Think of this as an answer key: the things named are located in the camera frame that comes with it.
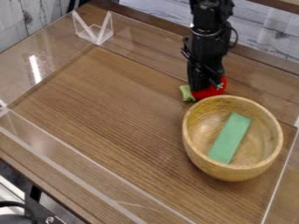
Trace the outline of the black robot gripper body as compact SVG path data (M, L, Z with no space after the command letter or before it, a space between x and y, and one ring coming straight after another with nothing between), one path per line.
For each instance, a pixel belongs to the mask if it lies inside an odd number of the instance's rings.
M229 49L230 29L194 31L182 38L181 55L188 74L224 74L222 57Z

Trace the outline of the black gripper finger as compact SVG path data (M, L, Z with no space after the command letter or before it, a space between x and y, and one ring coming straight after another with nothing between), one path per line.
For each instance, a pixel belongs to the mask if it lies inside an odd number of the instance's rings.
M221 80L224 70L222 69L204 69L205 73L205 81L204 81L204 87L213 86L217 90L224 88L224 81Z
M197 92L208 87L209 82L204 73L189 61L186 62L186 74L190 91Z

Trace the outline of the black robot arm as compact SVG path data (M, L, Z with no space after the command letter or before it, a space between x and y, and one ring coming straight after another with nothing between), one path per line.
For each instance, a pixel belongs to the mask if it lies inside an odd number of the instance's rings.
M236 32L228 19L233 14L233 0L189 0L190 32L182 38L181 55L186 59L186 76L192 92L208 87L224 88L222 58Z

